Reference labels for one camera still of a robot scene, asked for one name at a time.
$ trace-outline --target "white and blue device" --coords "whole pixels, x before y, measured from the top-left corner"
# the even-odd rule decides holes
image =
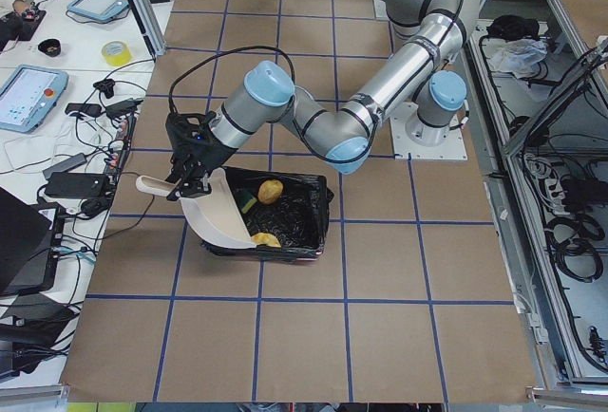
[[[26,133],[39,126],[67,86],[62,70],[18,66],[0,89],[0,129]]]
[[[89,18],[97,23],[107,23],[128,9],[127,0],[73,0],[67,11]]]

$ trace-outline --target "blue round cap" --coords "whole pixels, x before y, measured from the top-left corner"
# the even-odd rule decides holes
[[[332,150],[327,153],[328,159],[333,160],[348,160],[352,158],[356,158],[359,156],[365,149],[368,147],[368,140],[363,137],[354,137],[352,139],[344,140],[340,144],[334,146]],[[349,175],[350,173],[359,169],[359,167],[365,162],[365,159],[368,158],[370,151],[359,160],[348,163],[329,163],[333,168],[335,168],[338,172]]]
[[[430,95],[447,111],[457,111],[466,99],[465,81],[457,73],[440,70],[430,77]]]
[[[292,79],[281,67],[270,61],[262,61],[247,72],[243,81],[251,97],[269,106],[281,106],[294,95]]]

